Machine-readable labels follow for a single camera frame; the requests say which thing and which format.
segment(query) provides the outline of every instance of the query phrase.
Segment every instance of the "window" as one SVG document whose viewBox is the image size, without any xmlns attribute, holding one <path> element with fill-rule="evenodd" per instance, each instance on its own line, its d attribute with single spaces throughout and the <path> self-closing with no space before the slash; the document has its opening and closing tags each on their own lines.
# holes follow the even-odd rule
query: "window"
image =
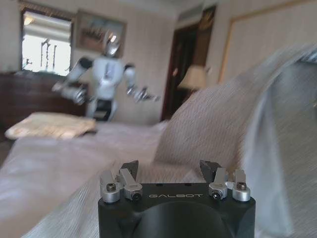
<svg viewBox="0 0 317 238">
<path fill-rule="evenodd" d="M 23 13 L 22 69 L 69 73 L 71 21 L 30 11 Z"/>
</svg>

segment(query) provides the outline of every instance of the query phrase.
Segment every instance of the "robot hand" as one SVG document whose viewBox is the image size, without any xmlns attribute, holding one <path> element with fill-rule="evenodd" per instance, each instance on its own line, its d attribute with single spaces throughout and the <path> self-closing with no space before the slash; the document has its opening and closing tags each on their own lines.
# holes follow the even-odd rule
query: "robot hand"
<svg viewBox="0 0 317 238">
<path fill-rule="evenodd" d="M 76 88 L 62 82 L 57 82 L 53 86 L 52 91 L 60 93 L 63 98 L 70 99 L 78 105 L 83 105 L 86 102 L 86 90 L 82 86 Z"/>
<path fill-rule="evenodd" d="M 129 96 L 133 96 L 136 103 L 140 101 L 149 101 L 149 100 L 157 102 L 158 100 L 160 100 L 160 96 L 155 96 L 148 93 L 147 89 L 148 89 L 147 87 L 144 87 L 141 91 L 138 91 L 135 86 L 132 86 L 127 89 L 127 94 Z"/>
</svg>

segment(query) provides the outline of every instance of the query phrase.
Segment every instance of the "doorway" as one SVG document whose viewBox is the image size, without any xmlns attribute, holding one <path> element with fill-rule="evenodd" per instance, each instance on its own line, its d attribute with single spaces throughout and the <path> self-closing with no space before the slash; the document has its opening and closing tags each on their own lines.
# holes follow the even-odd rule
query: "doorway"
<svg viewBox="0 0 317 238">
<path fill-rule="evenodd" d="M 183 104 L 189 90 L 177 88 L 193 62 L 199 25 L 175 31 L 167 76 L 162 120 L 170 119 Z"/>
</svg>

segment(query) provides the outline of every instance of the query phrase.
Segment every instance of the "framed painting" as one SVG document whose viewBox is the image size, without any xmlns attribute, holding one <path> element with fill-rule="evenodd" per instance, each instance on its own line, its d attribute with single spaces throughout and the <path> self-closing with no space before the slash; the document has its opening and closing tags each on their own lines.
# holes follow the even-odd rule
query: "framed painting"
<svg viewBox="0 0 317 238">
<path fill-rule="evenodd" d="M 125 42 L 126 22 L 79 10 L 77 13 L 76 47 L 103 53 L 105 36 L 120 42 L 116 54 L 122 57 Z"/>
</svg>

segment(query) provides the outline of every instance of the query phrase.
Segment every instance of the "wooden dresser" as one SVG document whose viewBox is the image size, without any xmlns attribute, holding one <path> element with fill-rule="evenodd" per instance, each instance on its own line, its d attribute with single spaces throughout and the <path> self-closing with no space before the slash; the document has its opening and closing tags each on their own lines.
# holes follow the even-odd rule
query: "wooden dresser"
<svg viewBox="0 0 317 238">
<path fill-rule="evenodd" d="M 6 130 L 33 112 L 84 116 L 86 105 L 75 105 L 51 91 L 64 77 L 36 73 L 32 76 L 0 74 L 0 130 Z"/>
</svg>

